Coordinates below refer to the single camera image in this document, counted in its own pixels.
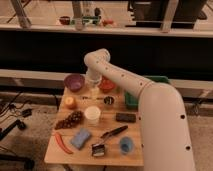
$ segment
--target blue cup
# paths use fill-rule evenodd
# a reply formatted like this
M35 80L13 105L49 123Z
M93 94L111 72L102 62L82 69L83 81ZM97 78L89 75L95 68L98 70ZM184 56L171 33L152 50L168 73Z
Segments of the blue cup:
M127 154L133 150L134 144L130 137L123 137L119 142L120 150L122 154Z

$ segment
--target small bowl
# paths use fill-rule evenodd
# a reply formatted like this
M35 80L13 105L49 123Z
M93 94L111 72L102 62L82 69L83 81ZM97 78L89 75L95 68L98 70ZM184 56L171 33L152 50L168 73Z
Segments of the small bowl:
M79 91L85 84L85 78L81 74L70 74L64 79L64 85L72 92Z
M62 25L69 25L70 24L70 17L69 16L62 16L59 19Z

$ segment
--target purple bowl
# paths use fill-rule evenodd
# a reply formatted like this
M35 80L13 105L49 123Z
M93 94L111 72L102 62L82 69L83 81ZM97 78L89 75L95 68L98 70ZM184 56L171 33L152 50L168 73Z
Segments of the purple bowl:
M64 85L72 92L79 91L85 84L85 78L81 74L70 74L64 79Z

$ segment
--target black handle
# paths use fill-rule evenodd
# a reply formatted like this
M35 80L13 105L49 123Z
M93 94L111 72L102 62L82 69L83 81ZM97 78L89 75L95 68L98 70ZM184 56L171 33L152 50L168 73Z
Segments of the black handle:
M16 125L18 125L21 121L17 119L12 124L10 124L5 130L0 133L0 141L13 129Z
M127 129L127 128L128 128L128 125L125 125L125 126L116 128L116 129L110 131L110 134L111 134L111 135L117 135L117 134L119 134L120 132L124 131L124 130Z

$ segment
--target white cup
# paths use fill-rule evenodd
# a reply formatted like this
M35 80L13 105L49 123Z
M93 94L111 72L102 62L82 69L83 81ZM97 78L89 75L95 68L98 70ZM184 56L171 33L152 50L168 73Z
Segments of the white cup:
M101 110L97 106L89 106L84 111L85 118L90 125L97 125L101 116Z

